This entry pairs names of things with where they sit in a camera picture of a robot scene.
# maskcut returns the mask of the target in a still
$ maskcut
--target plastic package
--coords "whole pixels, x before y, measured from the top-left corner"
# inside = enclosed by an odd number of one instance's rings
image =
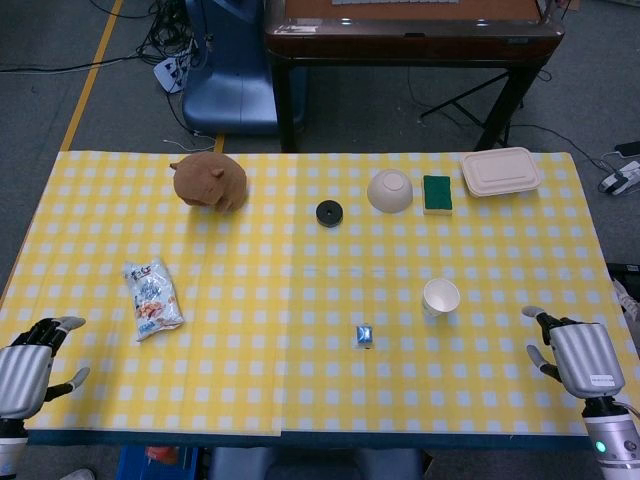
[[[171,276],[161,259],[142,265],[125,263],[124,278],[133,298],[138,341],[184,323]]]

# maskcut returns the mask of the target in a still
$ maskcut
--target yellow tape line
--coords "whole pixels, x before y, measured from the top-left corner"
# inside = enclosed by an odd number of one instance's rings
[[[111,9],[111,13],[114,15],[109,15],[107,19],[107,25],[104,27],[104,31],[102,32],[102,38],[100,39],[100,43],[98,44],[98,50],[96,51],[95,57],[93,57],[93,62],[100,62],[104,58],[104,52],[107,50],[107,45],[109,44],[109,39],[111,38],[111,32],[113,32],[113,26],[116,24],[115,15],[120,12],[120,8],[122,7],[122,0],[116,0],[113,4],[113,8]],[[82,114],[84,113],[84,108],[87,106],[87,101],[89,100],[89,94],[91,94],[91,89],[93,88],[93,84],[96,81],[96,76],[98,75],[99,68],[94,68],[89,70],[89,75],[87,75],[87,80],[84,82],[84,87],[82,88],[82,92],[80,93],[80,98],[78,99],[78,103],[76,104],[76,109],[73,112],[73,116],[71,117],[71,122],[69,122],[69,126],[67,127],[67,133],[64,135],[64,139],[62,140],[62,145],[60,145],[60,151],[64,152],[69,150],[71,147],[71,142],[73,142],[73,137],[76,134],[76,130],[78,129],[78,124],[80,123],[80,119],[82,118]]]
[[[216,135],[216,144],[213,147],[213,151],[216,153],[222,153],[223,149],[224,149],[224,135],[219,133],[218,135]]]

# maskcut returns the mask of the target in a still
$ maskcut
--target green sponge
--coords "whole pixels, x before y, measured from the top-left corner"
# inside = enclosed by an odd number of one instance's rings
[[[422,182],[423,207],[425,215],[451,215],[451,179],[435,175],[425,175]]]

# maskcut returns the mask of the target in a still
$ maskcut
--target floor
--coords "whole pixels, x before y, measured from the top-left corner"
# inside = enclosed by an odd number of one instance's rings
[[[108,0],[103,0],[110,7]],[[123,13],[145,12],[144,0],[125,0]],[[15,64],[76,65],[95,54],[107,16],[87,0],[41,2],[6,0],[0,15],[0,68]],[[584,151],[599,157],[617,143],[638,140],[640,116],[640,9],[603,0],[583,0],[567,15],[567,34],[537,81],[515,123],[552,128]],[[105,58],[133,52],[147,20],[118,19]],[[423,110],[415,97],[434,104],[495,74],[488,70],[407,68],[322,68],[310,71],[308,114],[300,136],[303,152],[464,151],[479,136],[476,127],[457,126],[442,115],[418,122]],[[0,75],[0,287],[9,277],[30,219],[60,149],[86,73]],[[481,114],[497,90],[466,101]],[[451,111],[459,122],[467,123]],[[138,152],[179,152],[162,140],[206,146],[175,122],[151,68],[128,61],[102,69],[91,91],[71,148]],[[533,151],[569,151],[574,155],[605,259],[640,264],[640,193],[612,198],[598,193],[602,177],[564,140],[532,128],[514,129],[511,143]],[[231,136],[226,152],[275,152],[274,137]],[[57,478],[83,464],[101,478],[114,478],[115,447],[31,447],[20,478]],[[441,452],[430,478],[599,478],[589,453]]]

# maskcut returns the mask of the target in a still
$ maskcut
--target power strip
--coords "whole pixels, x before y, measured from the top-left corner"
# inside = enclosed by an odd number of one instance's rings
[[[611,195],[620,195],[638,182],[640,182],[640,163],[634,160],[600,182],[600,190]]]
[[[153,67],[153,73],[167,93],[181,91],[187,82],[191,54],[183,50]]]

